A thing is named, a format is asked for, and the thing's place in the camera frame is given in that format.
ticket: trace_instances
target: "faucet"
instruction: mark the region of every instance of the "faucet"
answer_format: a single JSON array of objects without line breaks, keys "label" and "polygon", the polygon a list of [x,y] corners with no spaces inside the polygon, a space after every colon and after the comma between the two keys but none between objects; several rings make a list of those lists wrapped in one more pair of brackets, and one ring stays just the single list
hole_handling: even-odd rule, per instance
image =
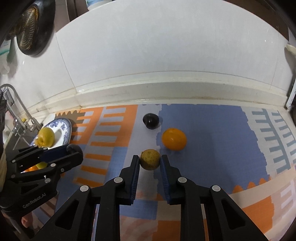
[{"label": "faucet", "polygon": [[[33,132],[35,129],[37,129],[38,131],[41,130],[42,126],[40,125],[40,123],[31,116],[31,114],[28,112],[27,108],[25,107],[24,103],[21,101],[16,89],[11,85],[11,84],[3,84],[0,86],[0,89],[2,89],[3,87],[10,87],[16,98],[18,99],[18,101],[20,102],[21,106],[23,107],[23,109],[25,110],[26,114],[28,115],[28,117],[31,119],[31,122],[32,122],[32,126],[29,127],[30,131]],[[13,111],[13,109],[11,108],[10,104],[7,103],[7,108],[9,110],[9,112],[11,113],[11,115],[14,117],[14,119],[17,120],[17,122],[19,123],[19,125],[21,125],[23,127],[23,129],[26,129],[26,125],[22,122],[22,120],[20,119],[19,116],[17,116],[15,114],[15,112]]]}]

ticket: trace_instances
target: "white tile wall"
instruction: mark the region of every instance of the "white tile wall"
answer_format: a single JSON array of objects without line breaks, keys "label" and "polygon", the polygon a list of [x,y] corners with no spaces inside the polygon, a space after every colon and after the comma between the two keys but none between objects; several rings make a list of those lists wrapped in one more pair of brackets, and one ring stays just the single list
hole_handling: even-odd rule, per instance
[{"label": "white tile wall", "polygon": [[211,99],[239,100],[254,103],[264,103],[275,106],[284,106],[287,98],[271,91],[254,89],[252,87],[239,86],[213,82],[156,82],[133,83],[130,85],[116,85],[106,88],[98,88],[80,92],[76,96],[81,107],[92,105],[107,105],[122,102],[146,102],[147,100],[172,100],[178,99]]},{"label": "white tile wall", "polygon": [[17,47],[16,41],[15,45],[16,54],[9,64],[10,72],[1,76],[0,84],[12,84],[27,108],[74,88],[55,34],[52,35],[45,50],[37,57],[23,54]]},{"label": "white tile wall", "polygon": [[293,69],[296,67],[296,58],[287,50],[289,43],[281,34],[279,34],[279,54],[272,81],[272,86],[288,91],[292,78]]},{"label": "white tile wall", "polygon": [[157,71],[224,73],[271,84],[278,32],[218,0],[125,0],[96,8],[57,33],[76,87]]}]

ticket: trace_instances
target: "orange stripe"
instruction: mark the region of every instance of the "orange stripe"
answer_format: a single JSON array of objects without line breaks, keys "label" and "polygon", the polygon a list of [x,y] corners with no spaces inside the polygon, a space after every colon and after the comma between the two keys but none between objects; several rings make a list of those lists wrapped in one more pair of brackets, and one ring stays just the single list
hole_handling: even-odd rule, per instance
[{"label": "orange stripe", "polygon": [[88,124],[89,123],[86,123],[86,124],[83,124],[83,123],[81,123],[81,124],[74,124],[72,127],[87,127],[88,126]]},{"label": "orange stripe", "polygon": [[91,146],[108,146],[108,147],[114,147],[115,142],[98,142],[98,141],[93,141],[91,142]]},{"label": "orange stripe", "polygon": [[98,131],[95,133],[96,136],[118,136],[118,132]]},{"label": "orange stripe", "polygon": [[104,118],[106,118],[106,117],[120,117],[123,115],[124,115],[124,113],[110,113],[110,114],[104,114]]},{"label": "orange stripe", "polygon": [[250,189],[250,188],[253,188],[253,187],[256,187],[256,184],[253,183],[253,182],[249,182],[247,189]]},{"label": "orange stripe", "polygon": [[83,132],[76,132],[76,131],[72,132],[73,136],[81,136],[82,134],[83,134]]},{"label": "orange stripe", "polygon": [[263,183],[266,183],[266,180],[264,178],[261,178],[260,181],[259,181],[259,185],[261,185]]},{"label": "orange stripe", "polygon": [[87,145],[89,138],[91,137],[98,121],[99,118],[102,114],[103,111],[103,107],[98,107],[98,108],[90,108],[90,109],[84,109],[81,110],[80,112],[87,112],[87,111],[93,111],[94,113],[90,116],[88,116],[88,118],[90,119],[89,123],[87,124],[76,124],[75,126],[80,127],[80,126],[86,126],[83,135],[81,136],[81,138],[78,141],[78,144],[84,144]]},{"label": "orange stripe", "polygon": [[104,185],[103,183],[94,182],[94,181],[91,181],[91,180],[84,179],[82,177],[78,177],[75,182],[79,183],[79,184],[82,184],[82,185],[88,185],[88,186],[90,186],[92,188],[100,187],[100,186]]},{"label": "orange stripe", "polygon": [[137,190],[137,192],[136,192],[136,199],[144,199],[144,197],[145,197],[144,192],[142,192],[140,190]]},{"label": "orange stripe", "polygon": [[120,124],[121,128],[115,141],[115,146],[119,147],[128,147],[138,110],[138,105],[127,105],[125,107],[126,111],[124,113],[123,121]]},{"label": "orange stripe", "polygon": [[152,241],[180,241],[180,221],[158,221],[157,231],[152,236]]},{"label": "orange stripe", "polygon": [[204,219],[205,241],[209,241],[209,230],[207,228],[207,220]]},{"label": "orange stripe", "polygon": [[142,224],[148,223],[150,222],[150,220],[147,219],[136,219],[135,221],[133,221],[126,229],[125,233],[123,233],[121,235],[121,241],[128,241],[130,240],[130,237],[132,235],[132,233],[134,232],[135,228],[139,227]]},{"label": "orange stripe", "polygon": [[157,230],[157,227],[151,228],[143,232],[137,239],[137,241],[146,240],[149,237],[152,237],[153,233]]},{"label": "orange stripe", "polygon": [[90,153],[87,153],[85,155],[85,157],[90,158],[90,159],[103,160],[103,161],[110,161],[111,160],[111,156],[90,154]]},{"label": "orange stripe", "polygon": [[118,105],[118,106],[107,106],[106,109],[117,109],[117,108],[126,108],[126,105]]},{"label": "orange stripe", "polygon": [[100,126],[120,126],[122,125],[122,121],[114,121],[114,122],[101,122]]},{"label": "orange stripe", "polygon": [[274,204],[272,203],[270,196],[248,207],[245,207],[242,210],[257,225],[261,232],[266,233],[272,228]]},{"label": "orange stripe", "polygon": [[126,220],[126,218],[127,218],[127,216],[122,216],[122,215],[120,215],[120,221],[121,221],[121,222],[124,222],[124,221]]},{"label": "orange stripe", "polygon": [[78,145],[79,144],[79,141],[70,140],[70,144],[76,144],[76,145]]},{"label": "orange stripe", "polygon": [[241,191],[243,191],[243,188],[242,188],[240,185],[236,185],[236,186],[233,188],[232,193],[237,193],[237,192],[241,192]]},{"label": "orange stripe", "polygon": [[88,115],[88,116],[79,116],[77,117],[77,120],[84,120],[84,119],[91,119],[92,115]]},{"label": "orange stripe", "polygon": [[162,196],[159,193],[156,195],[156,199],[155,200],[156,201],[164,201],[163,198],[162,198]]},{"label": "orange stripe", "polygon": [[95,174],[100,174],[100,175],[107,174],[106,169],[96,168],[96,167],[81,166],[81,170],[86,171],[86,172],[95,173]]}]

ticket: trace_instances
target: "metal rivet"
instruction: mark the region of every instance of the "metal rivet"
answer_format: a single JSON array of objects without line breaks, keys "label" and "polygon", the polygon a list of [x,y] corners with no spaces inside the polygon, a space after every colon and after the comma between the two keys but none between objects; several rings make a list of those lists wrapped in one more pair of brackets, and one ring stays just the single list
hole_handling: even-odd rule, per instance
[{"label": "metal rivet", "polygon": [[185,183],[185,182],[187,182],[187,179],[185,177],[180,177],[180,178],[178,178],[178,182]]},{"label": "metal rivet", "polygon": [[89,189],[89,187],[87,185],[83,185],[80,187],[80,191],[82,192],[86,192]]},{"label": "metal rivet", "polygon": [[214,185],[212,186],[212,189],[215,191],[215,192],[218,192],[221,190],[221,187],[219,187],[218,185]]},{"label": "metal rivet", "polygon": [[120,182],[122,182],[123,181],[123,179],[121,178],[121,177],[116,177],[116,178],[114,178],[114,182],[115,183],[120,183]]}]

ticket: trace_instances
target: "blue patch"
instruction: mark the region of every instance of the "blue patch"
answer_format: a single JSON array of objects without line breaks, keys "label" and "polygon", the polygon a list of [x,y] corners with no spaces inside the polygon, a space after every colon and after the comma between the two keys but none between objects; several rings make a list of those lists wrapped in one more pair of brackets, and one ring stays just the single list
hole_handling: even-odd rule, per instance
[{"label": "blue patch", "polygon": [[120,205],[120,215],[156,220],[157,201],[136,199],[131,206]]},{"label": "blue patch", "polygon": [[114,147],[108,171],[105,177],[105,183],[112,178],[118,177],[123,168],[124,159],[126,158],[127,147]]},{"label": "blue patch", "polygon": [[[170,164],[197,185],[221,186],[232,193],[236,185],[246,189],[249,182],[268,180],[266,160],[257,145],[257,137],[248,126],[240,107],[227,105],[162,105],[163,118],[157,145],[161,155],[168,155]],[[182,151],[164,147],[161,136],[168,128],[178,128],[187,136]],[[158,192],[163,195],[160,170]]]},{"label": "blue patch", "polygon": [[81,150],[84,152],[85,147],[86,147],[87,145],[85,145],[85,144],[79,144],[78,146],[80,146]]}]

